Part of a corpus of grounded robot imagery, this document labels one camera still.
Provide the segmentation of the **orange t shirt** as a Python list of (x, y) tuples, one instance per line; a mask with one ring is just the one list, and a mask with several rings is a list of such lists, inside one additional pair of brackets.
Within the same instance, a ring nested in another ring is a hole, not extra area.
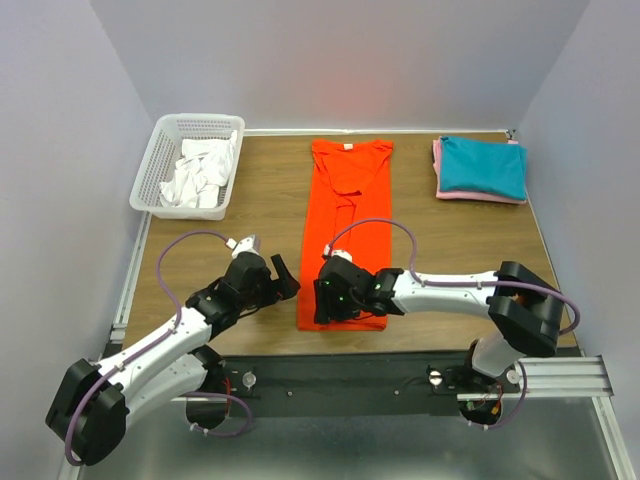
[(313, 281), (324, 263), (325, 246), (349, 225), (363, 225), (343, 234), (334, 245), (348, 252), (356, 265), (375, 273), (391, 266), (391, 157), (394, 143), (373, 140), (338, 143), (315, 139), (311, 191), (303, 234), (296, 324), (301, 331), (381, 331), (387, 318), (360, 314), (354, 320), (321, 325), (314, 322)]

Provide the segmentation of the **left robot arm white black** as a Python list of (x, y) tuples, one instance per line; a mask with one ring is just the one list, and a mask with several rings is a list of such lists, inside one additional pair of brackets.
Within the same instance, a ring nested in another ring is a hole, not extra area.
[(91, 466), (106, 458), (143, 415), (176, 396), (214, 393), (222, 380), (208, 342), (237, 321), (296, 296), (298, 281), (282, 258), (248, 251), (226, 273), (176, 305), (176, 314), (120, 353), (65, 372), (45, 418), (64, 442), (67, 461)]

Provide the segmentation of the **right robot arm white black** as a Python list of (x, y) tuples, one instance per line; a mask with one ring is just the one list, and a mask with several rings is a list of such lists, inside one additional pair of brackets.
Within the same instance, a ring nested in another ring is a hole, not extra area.
[(550, 358), (568, 301), (517, 262), (474, 275), (432, 275), (383, 268), (371, 273), (341, 254), (328, 257), (313, 282), (320, 325), (420, 312), (489, 319), (496, 332), (472, 343), (460, 379), (480, 392), (523, 357)]

